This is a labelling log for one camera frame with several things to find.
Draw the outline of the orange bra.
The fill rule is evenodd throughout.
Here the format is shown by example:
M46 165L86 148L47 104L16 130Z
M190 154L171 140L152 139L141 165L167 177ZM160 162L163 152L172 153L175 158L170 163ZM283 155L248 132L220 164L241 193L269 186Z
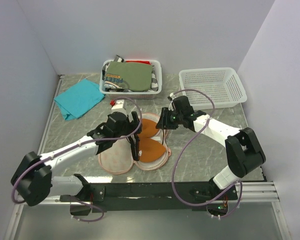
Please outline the orange bra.
M166 148L157 140L152 139L158 132L156 123L153 120L142 119L141 133L139 137L139 161L151 163L161 158L166 152Z

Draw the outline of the floral pink bra laundry bag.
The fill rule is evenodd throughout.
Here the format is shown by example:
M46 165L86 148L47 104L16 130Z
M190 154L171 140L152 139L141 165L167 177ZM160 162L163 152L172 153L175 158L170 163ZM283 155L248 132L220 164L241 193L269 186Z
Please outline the floral pink bra laundry bag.
M154 113L143 113L142 119L149 119L157 124L160 117ZM110 149L102 152L98 157L98 163L103 170L113 175L127 173L134 165L143 171L157 170L168 161L171 155L171 149L166 144L168 133L168 130L159 129L159 132L152 137L153 140L158 141L165 147L164 155L156 161L150 163L134 161L130 144L128 143L128 139L125 138L118 140Z

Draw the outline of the white clothes basket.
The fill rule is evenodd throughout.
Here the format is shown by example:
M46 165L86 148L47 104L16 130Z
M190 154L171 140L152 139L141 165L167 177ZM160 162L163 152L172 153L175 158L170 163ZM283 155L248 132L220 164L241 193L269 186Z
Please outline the white clothes basket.
M109 92L105 90L104 84L105 81L103 80L102 75L100 75L100 80L99 80L99 90L101 93L107 95L109 98L114 99L118 97L128 97L131 99L136 99L136 100L152 100L156 98L156 96L162 91L162 85L163 85L163 75L162 75L162 66L161 63L158 60L154 59L149 59L148 60L155 72L156 80L158 83L158 90L157 91L143 91L143 92L133 92L133 91L128 91L128 92Z

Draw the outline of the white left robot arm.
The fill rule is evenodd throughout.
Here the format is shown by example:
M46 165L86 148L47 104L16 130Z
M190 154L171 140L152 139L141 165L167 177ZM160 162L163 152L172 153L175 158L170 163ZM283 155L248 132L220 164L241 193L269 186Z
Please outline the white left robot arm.
M121 112L108 115L107 121L99 124L85 136L65 147L42 153L27 153L13 177L11 199L19 204L15 197L18 193L23 203L36 206L52 196L69 196L78 201L90 197L93 190L91 184L80 174L70 177L60 177L57 174L70 165L85 158L99 155L110 149L121 139L129 139L134 159L139 160L139 137L142 118L133 111L131 117Z

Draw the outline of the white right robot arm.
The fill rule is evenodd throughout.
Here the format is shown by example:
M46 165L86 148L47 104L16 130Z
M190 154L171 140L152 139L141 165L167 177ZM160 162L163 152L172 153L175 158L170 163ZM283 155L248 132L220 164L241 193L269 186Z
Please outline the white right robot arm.
M176 130L179 126L203 134L225 148L227 165L208 182L210 196L221 199L227 187L241 180L266 162L266 156L252 128L240 129L194 110L184 95L171 100L170 107L161 109L156 125L160 130Z

